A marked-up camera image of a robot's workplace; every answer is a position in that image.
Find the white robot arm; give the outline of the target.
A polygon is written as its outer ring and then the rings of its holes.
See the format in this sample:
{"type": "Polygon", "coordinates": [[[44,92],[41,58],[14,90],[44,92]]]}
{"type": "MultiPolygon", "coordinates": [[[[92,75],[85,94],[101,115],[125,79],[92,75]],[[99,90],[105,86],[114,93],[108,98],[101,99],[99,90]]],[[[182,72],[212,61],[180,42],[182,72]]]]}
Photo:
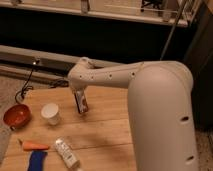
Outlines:
{"type": "Polygon", "coordinates": [[[97,69],[81,58],[69,71],[74,93],[89,85],[128,90],[137,171],[199,171],[191,91],[193,76],[177,61],[145,61],[97,69]]]}

